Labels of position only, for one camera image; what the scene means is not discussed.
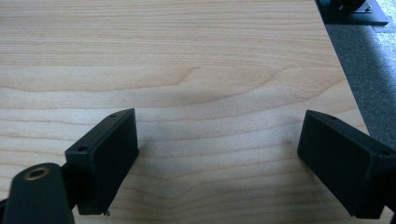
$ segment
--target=wood grain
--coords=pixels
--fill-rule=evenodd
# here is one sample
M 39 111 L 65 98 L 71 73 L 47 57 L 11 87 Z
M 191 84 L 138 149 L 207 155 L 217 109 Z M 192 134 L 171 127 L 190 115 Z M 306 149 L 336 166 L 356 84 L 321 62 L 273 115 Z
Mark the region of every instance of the wood grain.
M 111 216 L 77 223 L 374 223 L 297 158 L 306 109 L 367 132 L 314 1 L 2 0 L 0 95 L 0 198 L 134 107 Z

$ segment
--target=black object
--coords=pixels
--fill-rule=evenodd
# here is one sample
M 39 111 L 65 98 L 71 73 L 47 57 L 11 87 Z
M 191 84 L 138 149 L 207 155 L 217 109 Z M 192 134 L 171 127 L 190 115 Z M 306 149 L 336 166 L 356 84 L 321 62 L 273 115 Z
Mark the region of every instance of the black object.
M 389 20 L 375 0 L 316 0 L 325 24 L 386 25 Z
M 396 212 L 396 151 L 333 116 L 306 111 L 298 155 L 358 218 Z
M 66 150 L 66 164 L 42 163 L 16 175 L 0 202 L 3 222 L 74 223 L 82 215 L 107 214 L 138 155 L 134 109 L 114 113 Z

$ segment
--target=wooden table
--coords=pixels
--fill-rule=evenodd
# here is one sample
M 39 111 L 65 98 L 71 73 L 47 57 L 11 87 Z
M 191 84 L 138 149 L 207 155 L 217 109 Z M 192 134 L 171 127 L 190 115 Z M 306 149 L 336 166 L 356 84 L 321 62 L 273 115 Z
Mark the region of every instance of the wooden table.
M 77 223 L 389 223 L 350 217 L 297 158 L 308 108 L 366 131 L 313 0 L 1 0 L 0 64 L 0 198 L 134 107 L 111 216 Z

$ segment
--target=floor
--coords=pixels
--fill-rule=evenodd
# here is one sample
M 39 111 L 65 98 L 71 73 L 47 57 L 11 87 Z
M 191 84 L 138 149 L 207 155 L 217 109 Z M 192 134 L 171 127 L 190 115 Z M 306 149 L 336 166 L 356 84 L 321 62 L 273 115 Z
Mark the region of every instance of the floor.
M 396 150 L 396 0 L 384 27 L 326 25 L 370 135 Z

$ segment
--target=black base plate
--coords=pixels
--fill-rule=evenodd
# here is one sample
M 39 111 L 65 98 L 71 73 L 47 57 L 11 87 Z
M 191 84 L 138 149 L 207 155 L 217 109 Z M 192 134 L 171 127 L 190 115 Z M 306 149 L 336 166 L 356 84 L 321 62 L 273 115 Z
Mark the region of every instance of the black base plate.
M 316 0 L 325 24 L 386 25 L 389 20 L 376 1 L 368 1 L 371 12 L 340 12 L 331 0 Z

